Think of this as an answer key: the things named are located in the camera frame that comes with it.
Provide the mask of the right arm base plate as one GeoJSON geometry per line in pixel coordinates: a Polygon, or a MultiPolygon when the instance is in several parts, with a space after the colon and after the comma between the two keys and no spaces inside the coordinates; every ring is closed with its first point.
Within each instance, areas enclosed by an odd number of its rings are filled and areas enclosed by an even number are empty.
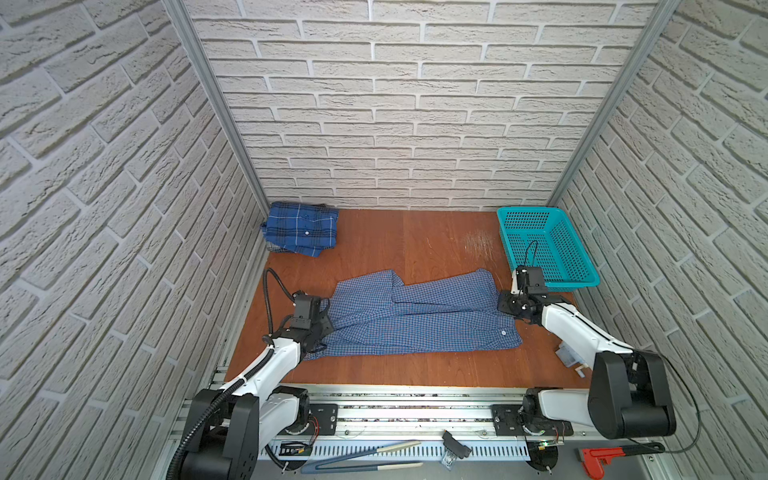
{"type": "Polygon", "coordinates": [[[494,404],[491,416],[497,436],[569,437],[574,435],[570,422],[552,420],[526,410],[521,404],[494,404]]]}

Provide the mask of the blue small-check shirt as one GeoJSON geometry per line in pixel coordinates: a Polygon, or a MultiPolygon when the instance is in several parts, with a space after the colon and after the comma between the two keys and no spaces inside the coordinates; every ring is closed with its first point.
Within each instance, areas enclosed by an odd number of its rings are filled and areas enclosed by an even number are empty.
{"type": "Polygon", "coordinates": [[[498,297],[485,269],[413,285],[392,270],[345,280],[330,299],[334,331],[307,358],[516,349],[523,340],[498,297]]]}

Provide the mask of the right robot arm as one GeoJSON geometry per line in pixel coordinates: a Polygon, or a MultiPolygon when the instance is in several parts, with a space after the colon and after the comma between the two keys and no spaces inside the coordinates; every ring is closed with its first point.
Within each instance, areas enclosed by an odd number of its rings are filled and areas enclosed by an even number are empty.
{"type": "Polygon", "coordinates": [[[549,291],[542,269],[519,266],[498,310],[545,328],[592,371],[589,388],[528,390],[522,411],[532,418],[594,427],[607,439],[667,437],[677,421],[664,359],[618,340],[563,296],[549,291]]]}

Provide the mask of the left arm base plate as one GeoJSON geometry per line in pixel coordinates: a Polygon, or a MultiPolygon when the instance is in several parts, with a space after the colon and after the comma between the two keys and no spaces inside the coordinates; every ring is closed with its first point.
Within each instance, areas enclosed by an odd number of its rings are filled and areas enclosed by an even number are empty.
{"type": "Polygon", "coordinates": [[[297,419],[284,432],[293,436],[333,436],[336,432],[338,411],[337,404],[300,405],[297,419]]]}

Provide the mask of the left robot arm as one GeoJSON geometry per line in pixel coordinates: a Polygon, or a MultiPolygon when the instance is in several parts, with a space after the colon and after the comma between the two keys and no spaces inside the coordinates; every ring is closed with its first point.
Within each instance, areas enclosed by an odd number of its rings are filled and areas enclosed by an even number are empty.
{"type": "Polygon", "coordinates": [[[249,479],[262,448],[287,428],[310,423],[306,390],[281,384],[333,332],[328,299],[297,292],[294,313],[243,372],[193,398],[168,479],[249,479]]]}

